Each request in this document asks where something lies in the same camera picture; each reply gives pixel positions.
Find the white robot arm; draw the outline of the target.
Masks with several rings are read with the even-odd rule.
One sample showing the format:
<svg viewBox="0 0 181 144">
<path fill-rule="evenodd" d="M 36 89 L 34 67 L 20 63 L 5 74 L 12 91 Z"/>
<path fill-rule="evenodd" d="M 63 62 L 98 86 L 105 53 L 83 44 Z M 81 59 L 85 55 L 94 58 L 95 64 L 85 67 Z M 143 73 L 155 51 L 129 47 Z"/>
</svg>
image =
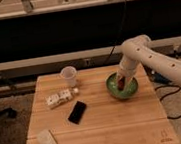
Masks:
<svg viewBox="0 0 181 144">
<path fill-rule="evenodd" d="M 139 35 L 121 44 L 123 56 L 116 73 L 117 88 L 123 90 L 132 81 L 140 63 L 181 86 L 181 61 L 153 51 L 149 48 L 150 42 L 149 36 Z"/>
</svg>

